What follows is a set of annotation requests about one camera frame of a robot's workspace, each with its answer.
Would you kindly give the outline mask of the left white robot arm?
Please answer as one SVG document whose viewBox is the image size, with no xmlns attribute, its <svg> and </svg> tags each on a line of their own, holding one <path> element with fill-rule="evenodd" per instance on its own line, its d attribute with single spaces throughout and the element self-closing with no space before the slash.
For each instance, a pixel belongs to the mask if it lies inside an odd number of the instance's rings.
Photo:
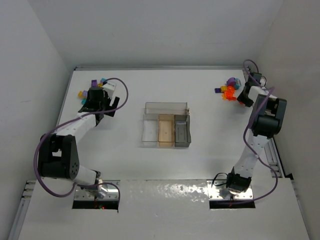
<svg viewBox="0 0 320 240">
<path fill-rule="evenodd" d="M 37 170 L 41 177 L 65 179 L 80 185 L 94 185 L 98 172 L 80 164 L 77 144 L 105 115 L 113 117 L 120 98 L 103 87 L 91 87 L 79 120 L 50 134 L 39 148 Z"/>
</svg>

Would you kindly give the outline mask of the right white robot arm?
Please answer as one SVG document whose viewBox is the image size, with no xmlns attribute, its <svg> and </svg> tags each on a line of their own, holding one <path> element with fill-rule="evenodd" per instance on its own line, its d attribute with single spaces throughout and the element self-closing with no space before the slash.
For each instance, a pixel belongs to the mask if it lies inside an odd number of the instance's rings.
<svg viewBox="0 0 320 240">
<path fill-rule="evenodd" d="M 226 188 L 232 192 L 247 191 L 262 150 L 282 128 L 287 100 L 278 98 L 271 92 L 271 89 L 254 86 L 248 81 L 237 98 L 246 107 L 252 107 L 252 112 L 243 133 L 244 150 L 227 175 Z"/>
</svg>

